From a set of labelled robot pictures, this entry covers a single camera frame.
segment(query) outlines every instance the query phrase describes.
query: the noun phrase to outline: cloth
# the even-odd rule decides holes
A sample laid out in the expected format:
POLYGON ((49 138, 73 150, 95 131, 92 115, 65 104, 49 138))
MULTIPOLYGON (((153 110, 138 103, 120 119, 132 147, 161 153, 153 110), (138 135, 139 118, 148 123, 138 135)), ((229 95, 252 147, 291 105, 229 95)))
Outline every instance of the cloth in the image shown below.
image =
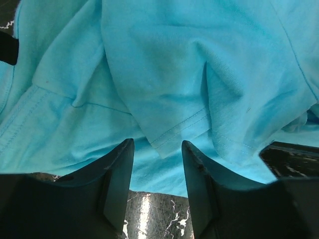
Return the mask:
POLYGON ((317 0, 22 0, 14 22, 1 173, 65 175, 133 138, 130 188, 187 197, 183 140, 263 183, 273 140, 319 146, 317 0))

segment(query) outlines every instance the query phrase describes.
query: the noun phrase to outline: black marble table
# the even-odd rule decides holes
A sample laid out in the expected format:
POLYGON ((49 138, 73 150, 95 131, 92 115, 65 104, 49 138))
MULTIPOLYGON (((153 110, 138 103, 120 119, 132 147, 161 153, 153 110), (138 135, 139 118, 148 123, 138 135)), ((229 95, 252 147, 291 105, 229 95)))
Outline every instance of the black marble table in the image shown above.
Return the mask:
MULTIPOLYGON (((13 34, 19 0, 0 0, 0 31, 13 34)), ((42 180, 54 176, 36 174, 42 180)), ((193 239, 188 199, 173 195, 129 192, 121 239, 193 239)))

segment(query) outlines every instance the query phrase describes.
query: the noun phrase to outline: crumpled blue clothing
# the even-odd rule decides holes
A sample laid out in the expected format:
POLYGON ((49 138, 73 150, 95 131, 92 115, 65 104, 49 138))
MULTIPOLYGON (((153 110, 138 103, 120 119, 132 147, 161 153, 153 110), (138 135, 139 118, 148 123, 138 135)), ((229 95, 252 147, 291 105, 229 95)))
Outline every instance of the crumpled blue clothing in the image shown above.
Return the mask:
POLYGON ((130 188, 186 196, 181 143, 268 183, 319 147, 317 0, 22 0, 0 63, 0 172, 65 175, 133 138, 130 188))

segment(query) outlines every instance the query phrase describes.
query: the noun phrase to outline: garment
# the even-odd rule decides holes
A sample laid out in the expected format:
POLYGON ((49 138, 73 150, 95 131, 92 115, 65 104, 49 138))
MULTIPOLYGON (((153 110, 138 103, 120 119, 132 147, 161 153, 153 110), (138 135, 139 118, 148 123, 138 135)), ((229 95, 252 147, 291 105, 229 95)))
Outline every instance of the garment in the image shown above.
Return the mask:
POLYGON ((0 172, 64 175, 136 144, 131 189, 187 196, 181 142, 253 180, 319 146, 319 2, 22 0, 0 63, 0 172))

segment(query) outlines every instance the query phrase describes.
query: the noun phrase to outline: black object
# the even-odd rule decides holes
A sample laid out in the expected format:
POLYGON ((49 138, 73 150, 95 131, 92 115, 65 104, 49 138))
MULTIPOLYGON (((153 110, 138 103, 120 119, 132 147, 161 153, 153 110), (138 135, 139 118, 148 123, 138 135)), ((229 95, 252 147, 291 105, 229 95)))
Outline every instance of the black object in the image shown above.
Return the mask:
POLYGON ((0 175, 1 239, 117 239, 122 235, 134 157, 126 139, 56 182, 0 175))
POLYGON ((319 148, 274 142, 260 157, 277 178, 319 177, 319 148))
POLYGON ((265 185, 230 171, 188 141, 182 154, 195 239, 319 237, 319 178, 265 185))
POLYGON ((15 65, 19 55, 19 40, 0 31, 0 61, 15 65))

